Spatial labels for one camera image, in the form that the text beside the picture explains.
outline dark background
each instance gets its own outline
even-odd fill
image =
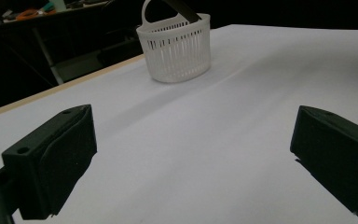
[[[321,29],[358,29],[358,0],[184,0],[196,12],[211,15],[211,28],[251,24]],[[42,49],[34,37],[37,29],[53,63],[136,38],[144,0],[116,0],[110,7],[93,7],[3,24],[1,15],[34,7],[47,0],[0,0],[0,106],[57,86]],[[154,0],[147,8],[149,21],[175,12]],[[108,66],[141,54],[139,43],[104,50],[99,59]]]

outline white basket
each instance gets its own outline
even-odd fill
[[[142,26],[136,29],[150,76],[160,82],[182,82],[203,74],[211,66],[210,19],[190,23],[178,13],[163,21],[148,22],[147,4],[142,8]]]

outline white tabletop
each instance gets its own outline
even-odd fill
[[[211,52],[187,82],[141,59],[0,114],[0,154],[66,108],[94,115],[98,153],[61,212],[16,223],[358,223],[289,148],[300,105],[358,124],[358,31],[230,25]]]

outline basket handle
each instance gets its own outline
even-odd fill
[[[146,20],[145,12],[147,5],[150,3],[151,0],[145,0],[144,6],[142,7],[142,24],[149,23]],[[184,2],[181,2],[180,0],[162,0],[166,4],[168,4],[170,7],[175,9],[178,14],[181,14],[183,17],[185,17],[186,20],[188,20],[190,23],[196,22],[201,20],[201,17],[194,12],[190,7],[188,7]]]
[[[146,20],[146,17],[145,17],[145,12],[146,12],[146,8],[147,8],[147,5],[150,3],[151,0],[145,0],[144,1],[144,5],[142,6],[142,24],[150,24],[150,22],[148,22]]]

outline orange object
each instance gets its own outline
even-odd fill
[[[53,9],[53,10],[51,10],[49,12],[45,12],[45,11],[42,11],[42,10],[30,8],[30,9],[27,9],[27,10],[23,11],[22,13],[20,13],[20,15],[18,15],[16,17],[16,20],[17,21],[25,21],[25,20],[35,18],[35,17],[37,17],[39,15],[50,15],[50,14],[54,14],[54,13],[56,13],[55,9]]]

